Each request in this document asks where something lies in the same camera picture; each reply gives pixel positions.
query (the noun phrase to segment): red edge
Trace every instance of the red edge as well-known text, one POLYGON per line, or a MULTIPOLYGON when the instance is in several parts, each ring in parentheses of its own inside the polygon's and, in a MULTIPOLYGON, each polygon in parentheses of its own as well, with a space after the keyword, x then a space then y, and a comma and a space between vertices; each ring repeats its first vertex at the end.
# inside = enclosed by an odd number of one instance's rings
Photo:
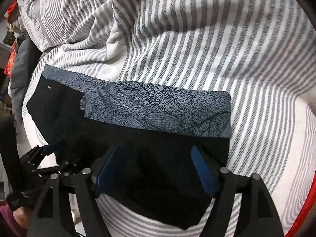
POLYGON ((316 174, 314 175, 313 183, 311 186, 311 189, 309 191, 309 194, 307 195, 307 198, 305 200, 305 203, 299 212, 297 218, 295 219, 291 229, 288 231, 288 233, 285 235, 285 237, 293 237, 298 229, 302 226, 304 223, 307 214, 311 210, 311 208, 316 203, 316 174))

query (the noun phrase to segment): purple fabric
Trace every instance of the purple fabric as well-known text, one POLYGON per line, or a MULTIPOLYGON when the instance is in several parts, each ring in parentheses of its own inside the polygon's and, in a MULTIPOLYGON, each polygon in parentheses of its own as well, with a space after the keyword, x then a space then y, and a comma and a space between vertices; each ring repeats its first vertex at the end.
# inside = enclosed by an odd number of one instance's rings
POLYGON ((0 207, 0 213, 2 214, 4 220, 7 222, 8 226, 11 228, 11 230, 13 231, 13 233, 15 233, 17 237, 26 237, 26 229, 18 225, 8 205, 0 207))

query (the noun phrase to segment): metal screw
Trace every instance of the metal screw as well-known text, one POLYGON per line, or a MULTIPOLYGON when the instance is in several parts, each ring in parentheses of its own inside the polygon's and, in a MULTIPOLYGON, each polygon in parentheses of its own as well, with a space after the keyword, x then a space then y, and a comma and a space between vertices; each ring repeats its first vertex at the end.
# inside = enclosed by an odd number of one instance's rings
POLYGON ((259 180, 259 179, 260 179, 260 175, 258 175, 258 174, 256 174, 256 173, 252 174, 252 177, 253 177, 254 179, 256 179, 256 180, 259 180))
POLYGON ((58 174, 55 173, 55 174, 52 174, 52 175, 51 175, 51 179, 52 179, 52 180, 55 180, 55 179, 57 179, 57 178, 58 178, 58 174))
POLYGON ((90 173, 91 173, 91 169, 85 168, 84 170, 82 170, 82 173, 83 173, 84 175, 90 174, 90 173))
POLYGON ((227 174, 229 172, 229 170, 225 167, 221 167, 219 171, 221 171, 223 174, 227 174))

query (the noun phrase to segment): gray and white striped cloth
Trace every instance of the gray and white striped cloth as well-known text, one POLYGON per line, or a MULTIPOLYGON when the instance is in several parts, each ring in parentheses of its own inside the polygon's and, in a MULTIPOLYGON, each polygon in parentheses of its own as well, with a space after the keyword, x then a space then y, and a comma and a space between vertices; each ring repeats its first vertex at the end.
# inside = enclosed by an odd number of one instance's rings
MULTIPOLYGON (((228 91, 234 173, 259 173, 288 232, 316 169, 316 33, 296 0, 18 0, 42 50, 23 105, 31 146, 46 144, 26 104, 45 64, 108 81, 228 91)), ((236 195, 226 236, 233 236, 236 195)), ((113 236, 199 236, 144 218, 106 195, 113 236)))

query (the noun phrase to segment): blue patterned fabric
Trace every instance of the blue patterned fabric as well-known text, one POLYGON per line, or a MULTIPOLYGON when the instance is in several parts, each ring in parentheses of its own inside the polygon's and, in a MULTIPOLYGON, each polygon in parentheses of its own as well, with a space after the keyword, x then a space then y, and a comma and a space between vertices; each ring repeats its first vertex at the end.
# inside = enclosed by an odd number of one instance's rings
POLYGON ((108 82, 50 65, 43 76, 83 92, 80 109, 89 119, 198 137, 230 138, 232 134, 228 92, 108 82))

